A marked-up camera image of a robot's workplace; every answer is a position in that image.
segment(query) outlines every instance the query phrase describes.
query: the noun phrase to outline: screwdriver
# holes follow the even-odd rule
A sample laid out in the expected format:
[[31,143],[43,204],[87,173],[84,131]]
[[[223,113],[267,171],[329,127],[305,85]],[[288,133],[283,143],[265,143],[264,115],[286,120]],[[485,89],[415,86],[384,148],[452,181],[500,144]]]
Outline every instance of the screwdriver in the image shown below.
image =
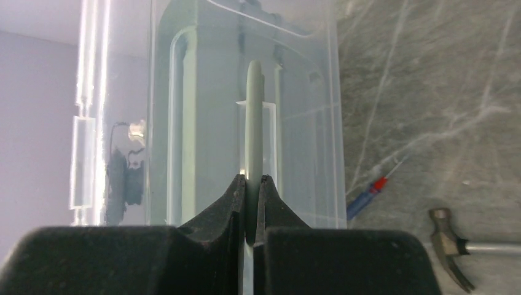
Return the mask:
[[365,191],[360,193],[358,197],[349,204],[349,206],[347,206],[347,220],[353,219],[358,215],[358,213],[360,213],[360,211],[369,205],[371,201],[373,201],[373,198],[382,191],[383,187],[387,183],[387,179],[396,171],[396,169],[398,169],[398,167],[400,167],[400,165],[402,165],[403,162],[405,162],[405,160],[407,160],[407,158],[408,155],[403,157],[403,159],[398,162],[386,176],[383,176],[372,183]]

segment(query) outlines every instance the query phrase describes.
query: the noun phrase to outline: white wall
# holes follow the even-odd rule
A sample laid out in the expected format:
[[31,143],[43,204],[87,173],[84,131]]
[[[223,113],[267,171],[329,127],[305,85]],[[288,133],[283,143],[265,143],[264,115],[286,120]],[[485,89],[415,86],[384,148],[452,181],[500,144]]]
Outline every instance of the white wall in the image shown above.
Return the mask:
[[77,48],[0,32],[0,261],[27,231],[68,225]]

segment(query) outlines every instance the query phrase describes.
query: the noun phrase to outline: hammer handle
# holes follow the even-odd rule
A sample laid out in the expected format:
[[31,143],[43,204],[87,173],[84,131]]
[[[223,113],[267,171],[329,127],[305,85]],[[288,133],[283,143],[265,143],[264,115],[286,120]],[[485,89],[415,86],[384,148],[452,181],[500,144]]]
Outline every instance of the hammer handle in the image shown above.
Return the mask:
[[458,241],[460,254],[490,254],[504,256],[521,256],[521,243],[516,242],[471,242]]

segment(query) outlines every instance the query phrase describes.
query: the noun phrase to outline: clear plastic bin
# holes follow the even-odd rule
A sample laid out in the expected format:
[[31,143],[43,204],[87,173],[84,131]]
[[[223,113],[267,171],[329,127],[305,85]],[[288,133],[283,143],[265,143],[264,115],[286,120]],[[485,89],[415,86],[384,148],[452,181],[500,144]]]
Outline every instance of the clear plastic bin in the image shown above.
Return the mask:
[[345,227],[329,1],[83,1],[74,225],[180,225],[244,171],[246,74],[265,77],[264,174],[312,227]]

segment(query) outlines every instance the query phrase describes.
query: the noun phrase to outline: black object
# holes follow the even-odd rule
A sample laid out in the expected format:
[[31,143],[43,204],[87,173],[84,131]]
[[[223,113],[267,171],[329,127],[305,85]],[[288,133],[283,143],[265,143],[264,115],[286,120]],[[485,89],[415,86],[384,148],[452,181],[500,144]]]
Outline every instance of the black object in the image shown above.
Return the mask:
[[[26,236],[0,294],[240,294],[245,179],[181,227],[59,227]],[[255,294],[441,294],[403,232],[310,229],[264,176]]]

